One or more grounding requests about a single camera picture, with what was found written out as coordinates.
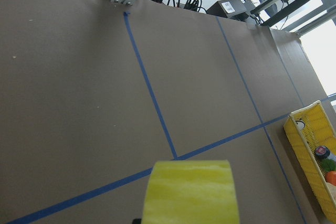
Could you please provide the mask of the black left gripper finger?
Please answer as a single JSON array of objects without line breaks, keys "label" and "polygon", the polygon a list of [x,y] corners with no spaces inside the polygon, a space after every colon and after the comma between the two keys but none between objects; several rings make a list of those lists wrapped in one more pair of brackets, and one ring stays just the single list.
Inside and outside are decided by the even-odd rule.
[{"label": "black left gripper finger", "polygon": [[136,218],[132,220],[132,224],[141,224],[142,223],[142,219],[141,218]]}]

